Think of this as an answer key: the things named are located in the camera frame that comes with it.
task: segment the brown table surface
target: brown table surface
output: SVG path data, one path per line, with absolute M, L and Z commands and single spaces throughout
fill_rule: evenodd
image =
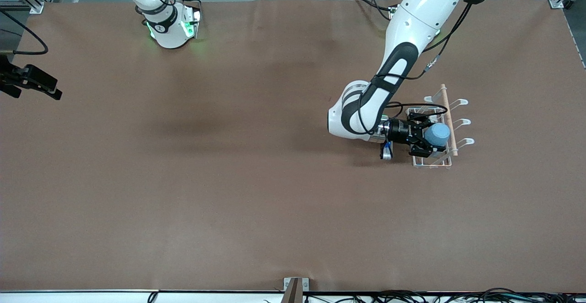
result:
M 344 86 L 380 65 L 373 9 L 205 3 L 178 50 L 140 20 L 130 3 L 29 20 L 50 52 L 15 62 L 63 99 L 0 95 L 1 288 L 586 291 L 586 73 L 546 0 L 473 7 L 397 93 L 469 99 L 454 117 L 477 143 L 451 170 L 328 134 Z

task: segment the blue object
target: blue object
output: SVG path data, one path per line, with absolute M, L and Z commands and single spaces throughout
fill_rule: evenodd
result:
M 445 146 L 450 138 L 450 129 L 448 126 L 437 123 L 431 125 L 423 132 L 423 137 L 431 144 L 436 146 Z

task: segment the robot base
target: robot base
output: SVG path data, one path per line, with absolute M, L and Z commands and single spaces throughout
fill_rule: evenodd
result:
M 159 46 L 167 49 L 175 49 L 183 46 L 190 38 L 197 37 L 197 29 L 201 20 L 201 11 L 176 2 L 174 7 L 178 11 L 177 19 L 169 27 L 167 32 L 157 32 L 155 28 L 147 25 L 151 30 L 151 37 Z

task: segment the white wire rack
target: white wire rack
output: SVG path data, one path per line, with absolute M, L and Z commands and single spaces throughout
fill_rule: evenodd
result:
M 450 169 L 452 166 L 452 157 L 458 156 L 458 151 L 466 145 L 474 144 L 473 138 L 462 138 L 456 140 L 456 130 L 467 126 L 472 122 L 469 119 L 458 119 L 452 121 L 452 111 L 460 105 L 468 105 L 467 99 L 456 99 L 452 103 L 448 101 L 448 93 L 445 84 L 442 84 L 439 91 L 433 96 L 427 96 L 423 98 L 426 103 L 437 103 L 445 106 L 448 111 L 440 116 L 434 115 L 430 117 L 432 121 L 441 122 L 448 126 L 450 129 L 450 139 L 446 143 L 445 151 L 434 152 L 430 157 L 413 157 L 413 166 L 416 168 L 446 168 Z M 427 111 L 441 111 L 438 107 L 410 107 L 406 110 L 407 114 L 411 112 L 425 113 Z

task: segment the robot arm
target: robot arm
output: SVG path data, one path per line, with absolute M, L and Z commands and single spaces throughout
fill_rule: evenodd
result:
M 477 4 L 484 0 L 464 0 Z M 385 56 L 370 82 L 349 83 L 329 109 L 328 130 L 351 140 L 371 140 L 385 106 L 412 69 L 423 49 L 448 19 L 458 0 L 403 0 L 389 22 Z
M 201 19 L 199 9 L 175 0 L 132 0 L 146 18 L 151 37 L 162 47 L 178 48 L 197 33 Z

